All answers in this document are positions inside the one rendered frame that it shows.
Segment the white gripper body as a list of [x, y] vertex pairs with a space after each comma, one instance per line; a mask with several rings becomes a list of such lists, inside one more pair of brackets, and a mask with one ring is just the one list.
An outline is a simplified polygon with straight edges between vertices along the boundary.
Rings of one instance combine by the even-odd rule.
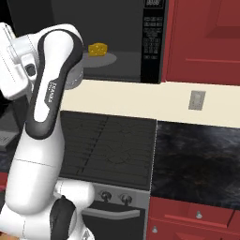
[[32, 84], [26, 76], [23, 66], [17, 63], [17, 56], [8, 51], [11, 40], [15, 35], [11, 27], [0, 22], [0, 91], [8, 100], [15, 100], [22, 96], [30, 99]]

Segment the grey microwave turntable plate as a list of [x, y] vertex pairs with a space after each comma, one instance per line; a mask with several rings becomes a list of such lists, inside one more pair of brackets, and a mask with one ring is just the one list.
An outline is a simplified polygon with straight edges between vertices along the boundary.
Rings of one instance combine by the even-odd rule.
[[107, 52], [104, 56], [89, 56], [85, 52], [82, 56], [82, 65], [84, 68], [102, 68], [113, 64], [117, 57], [113, 53]]

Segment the black microwave oven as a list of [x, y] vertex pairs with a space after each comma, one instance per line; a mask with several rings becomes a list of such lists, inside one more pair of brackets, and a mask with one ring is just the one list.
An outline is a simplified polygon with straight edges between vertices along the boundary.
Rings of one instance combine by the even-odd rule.
[[89, 80], [160, 83], [168, 0], [7, 0], [15, 33], [71, 23], [83, 44], [108, 46], [117, 60], [83, 68]]

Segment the black oven door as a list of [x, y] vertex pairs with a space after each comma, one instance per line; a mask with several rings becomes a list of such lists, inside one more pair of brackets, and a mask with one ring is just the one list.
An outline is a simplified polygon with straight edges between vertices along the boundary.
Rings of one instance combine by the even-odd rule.
[[141, 214], [138, 217], [121, 220], [89, 217], [83, 214], [82, 217], [85, 225], [92, 231], [96, 240], [143, 240], [145, 222], [145, 211], [143, 209], [111, 208], [108, 204], [97, 201], [94, 201], [88, 208], [112, 212], [139, 210]]

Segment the red base cupboard door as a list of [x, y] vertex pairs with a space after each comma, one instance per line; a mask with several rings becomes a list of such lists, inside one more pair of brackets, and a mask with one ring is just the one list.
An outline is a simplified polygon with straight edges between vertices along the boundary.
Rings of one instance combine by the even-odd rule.
[[[154, 226], [157, 226], [157, 233], [152, 232]], [[240, 240], [240, 234], [150, 218], [147, 240]]]

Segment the grey flat object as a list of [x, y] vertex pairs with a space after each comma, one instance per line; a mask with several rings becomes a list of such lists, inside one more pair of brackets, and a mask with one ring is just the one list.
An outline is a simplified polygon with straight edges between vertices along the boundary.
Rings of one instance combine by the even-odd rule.
[[0, 130], [0, 150], [5, 151], [17, 136], [17, 132]]

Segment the yellow cheese wedge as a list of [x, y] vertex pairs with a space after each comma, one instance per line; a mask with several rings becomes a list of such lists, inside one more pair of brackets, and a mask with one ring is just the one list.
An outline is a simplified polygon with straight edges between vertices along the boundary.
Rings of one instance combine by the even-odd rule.
[[88, 46], [88, 55], [94, 56], [104, 56], [108, 51], [108, 46], [104, 43], [93, 43]]

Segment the red base cupboard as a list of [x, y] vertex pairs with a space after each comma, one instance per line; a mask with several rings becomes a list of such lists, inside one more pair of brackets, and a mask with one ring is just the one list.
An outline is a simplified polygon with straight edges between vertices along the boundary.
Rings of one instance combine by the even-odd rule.
[[8, 173], [0, 172], [0, 192], [6, 189], [7, 181], [8, 181]]

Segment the black hob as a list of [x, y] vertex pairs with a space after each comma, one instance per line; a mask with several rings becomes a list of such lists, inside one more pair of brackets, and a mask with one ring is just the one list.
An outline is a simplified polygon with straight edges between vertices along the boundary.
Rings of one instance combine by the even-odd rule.
[[157, 121], [86, 112], [61, 112], [66, 150], [60, 175], [148, 190]]

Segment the grey hob knob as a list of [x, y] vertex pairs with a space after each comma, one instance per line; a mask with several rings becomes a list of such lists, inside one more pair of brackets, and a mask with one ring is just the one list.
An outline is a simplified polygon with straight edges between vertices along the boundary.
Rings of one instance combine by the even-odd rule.
[[132, 197], [129, 196], [128, 194], [122, 194], [120, 196], [120, 199], [124, 205], [130, 205], [132, 202]]
[[101, 192], [100, 197], [104, 202], [107, 203], [111, 200], [112, 194], [109, 191], [104, 190]]

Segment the grey oven control panel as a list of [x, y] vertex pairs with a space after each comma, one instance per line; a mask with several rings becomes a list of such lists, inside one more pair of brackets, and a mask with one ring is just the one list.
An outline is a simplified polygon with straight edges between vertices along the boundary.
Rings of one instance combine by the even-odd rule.
[[[150, 192], [146, 190], [138, 190], [129, 187], [118, 187], [104, 184], [93, 184], [95, 188], [95, 200], [97, 202], [102, 202], [108, 204], [111, 208], [119, 207], [120, 209], [128, 210], [130, 208], [140, 208], [147, 210], [149, 205]], [[109, 191], [112, 194], [112, 198], [109, 202], [104, 202], [100, 194], [102, 191]], [[122, 194], [128, 194], [132, 197], [132, 202], [130, 205], [124, 205], [120, 199]]]

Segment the narrow red drawer front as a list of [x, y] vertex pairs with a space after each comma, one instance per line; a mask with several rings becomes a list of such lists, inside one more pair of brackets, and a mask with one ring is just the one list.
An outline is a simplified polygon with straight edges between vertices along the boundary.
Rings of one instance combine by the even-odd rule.
[[240, 210], [235, 210], [232, 215], [229, 229], [235, 233], [240, 233]]

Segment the grey wall socket plate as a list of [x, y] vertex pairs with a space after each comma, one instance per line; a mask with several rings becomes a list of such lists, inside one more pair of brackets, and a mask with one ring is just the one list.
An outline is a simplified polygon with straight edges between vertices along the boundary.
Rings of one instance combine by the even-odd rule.
[[205, 91], [191, 91], [188, 108], [190, 110], [201, 111], [203, 109], [203, 102], [205, 98]]

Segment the red wall cupboard door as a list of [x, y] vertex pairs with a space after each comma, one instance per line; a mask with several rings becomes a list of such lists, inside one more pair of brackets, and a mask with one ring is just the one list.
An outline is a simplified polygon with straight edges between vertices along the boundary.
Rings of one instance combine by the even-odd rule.
[[169, 0], [162, 77], [240, 85], [240, 0]]

